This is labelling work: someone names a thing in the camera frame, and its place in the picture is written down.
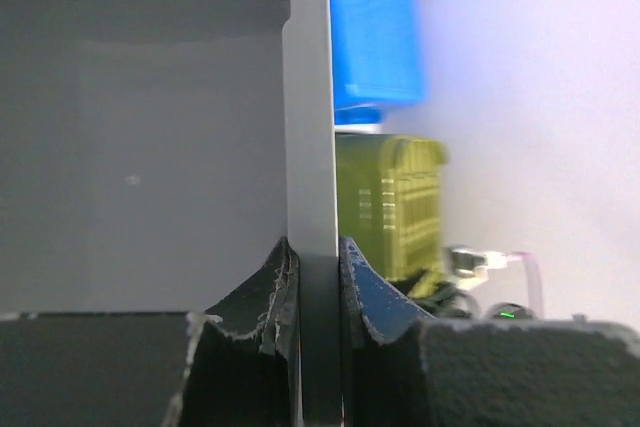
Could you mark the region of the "blue plastic tub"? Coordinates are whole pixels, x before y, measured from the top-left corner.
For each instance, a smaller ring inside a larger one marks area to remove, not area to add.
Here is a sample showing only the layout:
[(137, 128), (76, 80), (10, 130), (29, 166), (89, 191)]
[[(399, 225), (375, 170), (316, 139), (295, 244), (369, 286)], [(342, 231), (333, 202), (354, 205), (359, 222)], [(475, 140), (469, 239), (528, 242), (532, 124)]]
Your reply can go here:
[(329, 0), (334, 123), (379, 124), (427, 96), (416, 0)]

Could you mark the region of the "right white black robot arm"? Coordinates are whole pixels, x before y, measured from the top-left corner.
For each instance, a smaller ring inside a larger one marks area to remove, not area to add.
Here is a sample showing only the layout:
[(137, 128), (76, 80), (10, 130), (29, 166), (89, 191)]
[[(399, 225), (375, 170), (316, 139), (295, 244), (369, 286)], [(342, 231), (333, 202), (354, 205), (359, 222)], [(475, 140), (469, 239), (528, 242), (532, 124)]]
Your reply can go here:
[(436, 318), (533, 320), (537, 315), (530, 308), (501, 302), (483, 311), (479, 302), (467, 291), (454, 283), (442, 281), (434, 293), (426, 297), (413, 297), (413, 302)]

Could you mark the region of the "grey tray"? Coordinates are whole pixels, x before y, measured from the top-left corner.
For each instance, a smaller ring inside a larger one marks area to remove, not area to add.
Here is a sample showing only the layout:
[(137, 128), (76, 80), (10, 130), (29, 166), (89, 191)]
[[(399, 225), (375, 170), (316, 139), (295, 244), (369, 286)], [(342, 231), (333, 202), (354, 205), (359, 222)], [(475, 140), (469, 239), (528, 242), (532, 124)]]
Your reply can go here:
[(280, 239), (343, 418), (329, 0), (1, 0), (1, 318), (204, 312)]

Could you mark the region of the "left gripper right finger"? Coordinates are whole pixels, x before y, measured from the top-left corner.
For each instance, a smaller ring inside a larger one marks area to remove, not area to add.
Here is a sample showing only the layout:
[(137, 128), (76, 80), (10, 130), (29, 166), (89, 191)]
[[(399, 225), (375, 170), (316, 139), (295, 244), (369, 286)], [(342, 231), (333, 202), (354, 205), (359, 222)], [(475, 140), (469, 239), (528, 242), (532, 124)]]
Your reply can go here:
[(639, 336), (609, 322), (441, 319), (339, 241), (349, 426), (635, 426)]

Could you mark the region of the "olive green slotted basket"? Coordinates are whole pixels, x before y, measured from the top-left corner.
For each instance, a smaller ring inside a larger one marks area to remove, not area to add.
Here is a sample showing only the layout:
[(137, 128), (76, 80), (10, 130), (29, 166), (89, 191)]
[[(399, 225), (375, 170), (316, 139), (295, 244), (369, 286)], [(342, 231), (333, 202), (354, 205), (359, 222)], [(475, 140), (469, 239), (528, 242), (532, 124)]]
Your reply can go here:
[(409, 135), (338, 133), (338, 230), (401, 293), (433, 295), (444, 281), (441, 173), (445, 145)]

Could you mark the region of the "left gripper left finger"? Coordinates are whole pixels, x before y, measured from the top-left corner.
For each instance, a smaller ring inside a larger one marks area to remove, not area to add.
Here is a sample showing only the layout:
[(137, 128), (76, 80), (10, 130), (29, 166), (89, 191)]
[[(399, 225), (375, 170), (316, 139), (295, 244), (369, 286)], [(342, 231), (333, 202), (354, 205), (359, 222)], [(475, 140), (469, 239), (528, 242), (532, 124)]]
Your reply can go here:
[(5, 426), (292, 426), (299, 262), (280, 239), (204, 312), (9, 313)]

